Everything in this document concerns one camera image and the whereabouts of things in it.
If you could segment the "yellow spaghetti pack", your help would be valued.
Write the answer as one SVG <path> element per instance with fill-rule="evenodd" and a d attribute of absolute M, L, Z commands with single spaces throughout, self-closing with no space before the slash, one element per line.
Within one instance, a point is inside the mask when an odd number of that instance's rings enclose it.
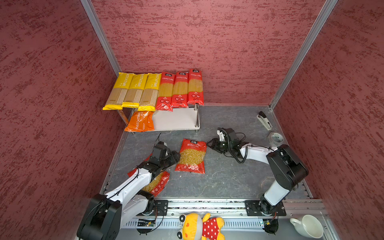
<path fill-rule="evenodd" d="M 149 74 L 143 95 L 141 97 L 138 111 L 155 111 L 162 74 Z"/>
<path fill-rule="evenodd" d="M 103 107 L 103 111 L 122 110 L 123 100 L 130 88 L 130 84 L 135 74 L 119 73 L 115 85 L 108 97 L 108 100 Z"/>
<path fill-rule="evenodd" d="M 123 108 L 136 109 L 139 107 L 148 76 L 149 74 L 138 74 L 133 76 L 130 87 L 122 103 Z"/>

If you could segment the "red macaroni bag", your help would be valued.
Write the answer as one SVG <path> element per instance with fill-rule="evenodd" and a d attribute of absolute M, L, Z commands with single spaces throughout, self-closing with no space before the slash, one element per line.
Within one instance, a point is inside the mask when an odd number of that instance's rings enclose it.
<path fill-rule="evenodd" d="M 154 197 L 157 197 L 166 187 L 169 178 L 170 173 L 166 170 L 161 170 L 160 173 L 141 190 L 152 194 Z"/>
<path fill-rule="evenodd" d="M 206 152 L 207 144 L 205 142 L 183 139 L 180 150 L 181 158 L 175 171 L 205 174 Z"/>

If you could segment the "yellow plush toy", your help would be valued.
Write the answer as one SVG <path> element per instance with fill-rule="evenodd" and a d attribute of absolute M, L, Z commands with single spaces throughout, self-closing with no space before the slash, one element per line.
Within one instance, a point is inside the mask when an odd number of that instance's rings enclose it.
<path fill-rule="evenodd" d="M 221 233 L 225 221 L 221 217 L 212 218 L 210 213 L 203 218 L 197 213 L 181 215 L 180 222 L 183 224 L 181 230 L 177 232 L 180 240 L 225 240 Z"/>

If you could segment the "white two-tier shelf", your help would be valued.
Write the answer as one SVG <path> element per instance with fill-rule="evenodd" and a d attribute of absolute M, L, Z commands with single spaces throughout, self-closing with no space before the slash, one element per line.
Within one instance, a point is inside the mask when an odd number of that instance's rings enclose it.
<path fill-rule="evenodd" d="M 170 111 L 154 111 L 154 131 L 185 131 L 200 129 L 199 105 L 192 108 L 176 108 Z"/>

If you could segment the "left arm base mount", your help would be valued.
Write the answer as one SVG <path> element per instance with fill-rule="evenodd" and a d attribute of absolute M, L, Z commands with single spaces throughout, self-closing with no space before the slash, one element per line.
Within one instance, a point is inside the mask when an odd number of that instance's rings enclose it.
<path fill-rule="evenodd" d="M 168 212 L 169 201 L 168 200 L 154 200 L 150 202 L 149 209 L 140 213 L 139 216 L 166 216 Z"/>

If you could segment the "white black stapler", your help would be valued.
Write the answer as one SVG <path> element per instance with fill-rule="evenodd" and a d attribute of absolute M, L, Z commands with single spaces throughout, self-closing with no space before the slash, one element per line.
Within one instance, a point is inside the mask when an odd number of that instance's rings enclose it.
<path fill-rule="evenodd" d="M 257 118 L 268 131 L 272 130 L 273 126 L 264 112 L 260 111 Z"/>

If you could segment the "orange pasta bag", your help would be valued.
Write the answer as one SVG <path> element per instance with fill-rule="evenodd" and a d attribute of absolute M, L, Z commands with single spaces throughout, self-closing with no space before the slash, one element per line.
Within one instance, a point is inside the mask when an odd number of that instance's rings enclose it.
<path fill-rule="evenodd" d="M 134 112 L 125 132 L 142 133 L 154 131 L 153 112 Z"/>

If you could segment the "white ceramic cup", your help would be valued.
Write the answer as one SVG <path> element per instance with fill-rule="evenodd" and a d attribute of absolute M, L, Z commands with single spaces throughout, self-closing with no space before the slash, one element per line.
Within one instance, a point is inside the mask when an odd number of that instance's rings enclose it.
<path fill-rule="evenodd" d="M 304 215 L 298 219 L 291 218 L 290 223 L 294 226 L 296 232 L 303 237 L 320 239 L 324 235 L 322 224 L 312 215 Z"/>

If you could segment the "red spaghetti pack large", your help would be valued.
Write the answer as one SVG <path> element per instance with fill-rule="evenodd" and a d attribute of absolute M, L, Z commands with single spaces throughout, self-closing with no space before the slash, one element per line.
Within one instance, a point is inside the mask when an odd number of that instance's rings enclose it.
<path fill-rule="evenodd" d="M 162 73 L 161 83 L 159 87 L 159 94 L 157 98 L 156 110 L 158 111 L 173 111 L 171 106 L 173 88 L 175 84 L 175 74 Z"/>

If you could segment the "grey tape roll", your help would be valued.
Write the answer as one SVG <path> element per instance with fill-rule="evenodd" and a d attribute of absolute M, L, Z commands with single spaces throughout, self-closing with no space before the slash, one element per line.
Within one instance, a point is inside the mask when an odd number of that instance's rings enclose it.
<path fill-rule="evenodd" d="M 272 147 L 279 147 L 285 142 L 284 136 L 279 132 L 270 132 L 268 141 Z"/>

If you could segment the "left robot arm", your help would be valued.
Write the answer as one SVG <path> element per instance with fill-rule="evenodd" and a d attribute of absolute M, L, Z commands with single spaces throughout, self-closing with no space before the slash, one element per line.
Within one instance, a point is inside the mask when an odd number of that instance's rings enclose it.
<path fill-rule="evenodd" d="M 164 142 L 154 145 L 147 161 L 140 163 L 125 182 L 90 200 L 77 230 L 80 240 L 114 240 L 122 226 L 139 214 L 154 211 L 154 195 L 143 191 L 159 174 L 180 161 L 181 155 Z"/>

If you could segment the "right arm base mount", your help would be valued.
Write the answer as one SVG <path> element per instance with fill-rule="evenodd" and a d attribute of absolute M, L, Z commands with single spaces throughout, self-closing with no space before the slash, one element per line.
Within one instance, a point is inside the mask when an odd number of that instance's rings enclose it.
<path fill-rule="evenodd" d="M 246 200 L 247 216 L 253 217 L 285 217 L 287 215 L 283 202 L 272 206 L 266 200 Z"/>

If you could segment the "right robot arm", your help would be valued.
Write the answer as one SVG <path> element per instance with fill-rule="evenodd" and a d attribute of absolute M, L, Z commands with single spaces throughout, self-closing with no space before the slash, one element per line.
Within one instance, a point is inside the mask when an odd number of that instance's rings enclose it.
<path fill-rule="evenodd" d="M 212 150 L 235 159 L 239 164 L 254 160 L 270 166 L 275 181 L 256 206 L 256 211 L 264 216 L 274 214 L 282 200 L 309 175 L 307 166 L 288 145 L 275 148 L 254 145 L 245 139 L 240 140 L 231 128 L 218 128 L 217 134 L 217 138 L 207 142 Z"/>

